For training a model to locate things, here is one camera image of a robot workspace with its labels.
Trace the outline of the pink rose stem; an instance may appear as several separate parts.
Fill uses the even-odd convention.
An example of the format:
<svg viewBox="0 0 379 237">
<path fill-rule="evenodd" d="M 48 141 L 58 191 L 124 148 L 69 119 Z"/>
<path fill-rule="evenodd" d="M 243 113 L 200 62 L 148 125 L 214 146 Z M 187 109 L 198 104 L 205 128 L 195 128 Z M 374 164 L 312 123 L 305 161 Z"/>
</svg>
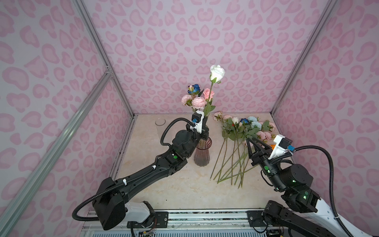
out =
<svg viewBox="0 0 379 237">
<path fill-rule="evenodd" d="M 214 96 L 215 92 L 212 91 L 211 89 L 209 88 L 206 88 L 204 91 L 203 91 L 203 97 L 206 101 L 211 101 L 213 99 L 213 96 Z"/>
</svg>

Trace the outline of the white rose stem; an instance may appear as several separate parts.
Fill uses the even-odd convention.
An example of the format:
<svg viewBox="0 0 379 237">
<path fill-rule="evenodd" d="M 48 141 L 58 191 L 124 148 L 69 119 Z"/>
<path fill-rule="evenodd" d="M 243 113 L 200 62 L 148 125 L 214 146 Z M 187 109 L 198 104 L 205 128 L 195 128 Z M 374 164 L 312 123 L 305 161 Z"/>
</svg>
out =
<svg viewBox="0 0 379 237">
<path fill-rule="evenodd" d="M 213 91 L 214 85 L 221 83 L 221 80 L 225 76 L 225 72 L 226 72 L 225 69 L 223 67 L 221 67 L 220 65 L 212 65 L 210 67 L 209 79 L 211 82 L 210 89 L 212 91 Z M 215 109 L 215 106 L 212 105 L 212 101 L 213 101 L 213 99 L 211 101 L 207 101 L 207 105 L 205 106 L 205 108 L 203 110 L 206 117 L 208 117 L 210 112 L 212 112 Z"/>
</svg>

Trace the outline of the pink peony stem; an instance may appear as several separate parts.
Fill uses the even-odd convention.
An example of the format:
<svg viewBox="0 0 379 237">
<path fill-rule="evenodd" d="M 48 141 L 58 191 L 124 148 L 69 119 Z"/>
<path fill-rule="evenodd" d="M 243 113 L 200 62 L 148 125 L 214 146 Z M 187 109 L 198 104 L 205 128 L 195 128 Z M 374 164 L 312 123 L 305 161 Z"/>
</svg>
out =
<svg viewBox="0 0 379 237">
<path fill-rule="evenodd" d="M 207 105 L 207 101 L 203 97 L 196 97 L 189 94 L 182 97 L 181 103 L 186 107 L 191 107 L 193 112 L 203 110 Z"/>
</svg>

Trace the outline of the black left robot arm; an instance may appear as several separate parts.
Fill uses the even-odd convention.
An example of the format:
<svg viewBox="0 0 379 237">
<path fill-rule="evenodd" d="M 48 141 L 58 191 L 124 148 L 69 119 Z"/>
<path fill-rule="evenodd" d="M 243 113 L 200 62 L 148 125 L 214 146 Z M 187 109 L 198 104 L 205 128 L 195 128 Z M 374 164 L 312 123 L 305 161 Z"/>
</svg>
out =
<svg viewBox="0 0 379 237">
<path fill-rule="evenodd" d="M 92 201 L 97 217 L 107 231 L 118 225 L 131 208 L 125 205 L 139 192 L 153 183 L 180 171 L 193 154 L 198 143 L 209 137 L 209 128 L 205 126 L 202 133 L 181 130 L 177 132 L 168 150 L 158 155 L 153 164 L 124 178 L 113 180 L 106 178 L 97 191 L 99 197 Z"/>
</svg>

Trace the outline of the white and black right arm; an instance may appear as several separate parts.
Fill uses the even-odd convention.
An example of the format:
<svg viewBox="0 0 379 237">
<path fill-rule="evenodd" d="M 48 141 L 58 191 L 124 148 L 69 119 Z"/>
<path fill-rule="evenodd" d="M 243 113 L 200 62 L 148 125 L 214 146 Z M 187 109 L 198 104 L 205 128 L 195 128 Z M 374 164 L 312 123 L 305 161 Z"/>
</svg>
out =
<svg viewBox="0 0 379 237">
<path fill-rule="evenodd" d="M 270 200 L 260 220 L 266 225 L 278 225 L 296 231 L 305 237 L 366 237 L 367 233 L 341 217 L 334 200 L 334 164 L 328 151 L 316 145 L 293 147 L 292 140 L 283 135 L 274 139 L 271 147 L 257 138 L 248 138 L 246 145 L 252 166 L 260 166 L 276 192 L 280 192 L 286 205 Z M 313 177 L 300 164 L 287 159 L 295 152 L 318 150 L 329 164 L 329 202 L 311 188 Z"/>
</svg>

